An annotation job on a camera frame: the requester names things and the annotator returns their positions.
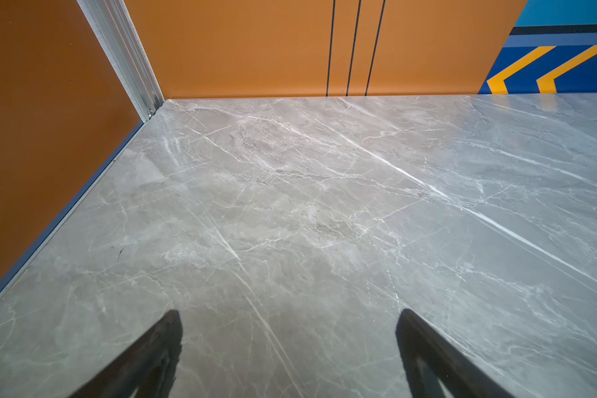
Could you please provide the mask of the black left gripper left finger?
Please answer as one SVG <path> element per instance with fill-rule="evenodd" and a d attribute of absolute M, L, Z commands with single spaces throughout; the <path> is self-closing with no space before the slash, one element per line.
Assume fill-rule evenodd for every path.
<path fill-rule="evenodd" d="M 182 352 L 179 311 L 165 313 L 73 397 L 167 397 Z"/>

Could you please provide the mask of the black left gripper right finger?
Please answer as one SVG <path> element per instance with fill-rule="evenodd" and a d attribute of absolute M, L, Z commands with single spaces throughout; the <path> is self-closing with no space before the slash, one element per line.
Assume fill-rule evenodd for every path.
<path fill-rule="evenodd" d="M 510 397 L 421 316 L 401 311 L 396 341 L 413 397 Z"/>

